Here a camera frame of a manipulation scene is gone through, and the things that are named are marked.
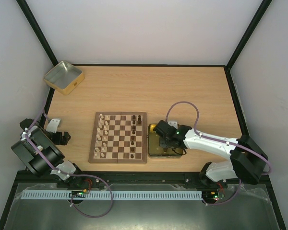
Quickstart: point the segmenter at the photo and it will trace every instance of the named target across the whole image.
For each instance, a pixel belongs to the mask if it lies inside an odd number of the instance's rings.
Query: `metal frame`
[[[24,15],[26,16],[27,20],[29,21],[32,29],[34,30],[36,36],[38,37],[42,47],[44,48],[45,52],[47,53],[50,61],[55,66],[58,64],[58,60],[56,59],[52,49],[47,42],[42,30],[40,29],[33,13],[31,12],[26,0],[16,0],[19,4],[20,8],[22,9]],[[241,38],[238,46],[236,47],[233,55],[231,56],[228,64],[225,65],[130,65],[130,64],[75,64],[77,66],[137,66],[137,67],[223,67],[226,78],[228,81],[228,87],[231,93],[231,97],[234,103],[234,107],[236,110],[237,118],[239,121],[239,125],[241,128],[242,134],[248,135],[248,129],[246,126],[245,118],[241,109],[241,105],[237,96],[236,88],[233,83],[233,79],[230,73],[231,68],[233,67],[234,63],[236,62],[237,58],[239,57],[240,53],[242,52],[243,48],[245,47],[246,43],[248,42],[249,38],[251,37],[252,33],[254,32],[256,26],[258,25],[259,21],[263,17],[265,11],[269,7],[272,0],[263,0],[261,5],[259,6],[256,14],[254,15],[252,21],[250,22],[247,30],[245,31],[243,37]],[[49,111],[52,97],[54,94],[54,89],[50,89],[47,97],[47,102],[45,105],[45,112],[46,114]],[[46,119],[42,116],[40,120],[40,125],[43,127],[45,124]],[[193,183],[192,178],[198,178],[198,172],[85,172],[85,174],[93,174],[98,177],[103,178],[104,180],[109,180],[113,184],[119,183],[134,183],[137,181],[138,184],[150,183],[150,184],[179,184],[181,186],[185,186],[187,188],[197,188],[201,191],[211,191],[211,189],[207,189],[202,187],[200,184]],[[6,223],[8,213],[10,211],[13,198],[16,193],[16,189],[19,183],[57,183],[58,181],[54,179],[52,175],[43,176],[42,178],[37,178],[33,174],[28,171],[18,171],[15,181],[13,183],[10,195],[8,197],[5,209],[3,211],[1,220],[0,220],[0,230],[4,228]],[[238,180],[228,180],[229,184],[237,184]],[[265,184],[269,193],[270,200],[272,201],[273,209],[276,215],[276,219],[280,229],[285,230],[285,224],[279,210],[279,206],[276,200],[276,196],[273,191],[273,187],[270,182],[269,176],[262,176],[260,184]]]

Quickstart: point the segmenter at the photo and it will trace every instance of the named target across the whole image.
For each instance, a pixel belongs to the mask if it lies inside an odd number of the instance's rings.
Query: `table top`
[[[69,95],[55,91],[48,116],[61,118],[58,131],[71,140],[58,146],[67,160],[83,171],[198,172],[209,161],[223,158],[188,149],[180,159],[147,158],[147,164],[89,163],[95,113],[99,111],[147,112],[147,123],[165,119],[172,104],[194,103],[200,111],[198,130],[228,138],[241,131],[222,67],[102,67],[81,66],[85,75]],[[178,104],[169,120],[193,126],[196,111]]]

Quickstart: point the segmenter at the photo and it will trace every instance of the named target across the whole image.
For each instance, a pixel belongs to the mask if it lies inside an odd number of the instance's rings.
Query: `circuit board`
[[[146,163],[147,121],[141,112],[97,112],[90,163]]]

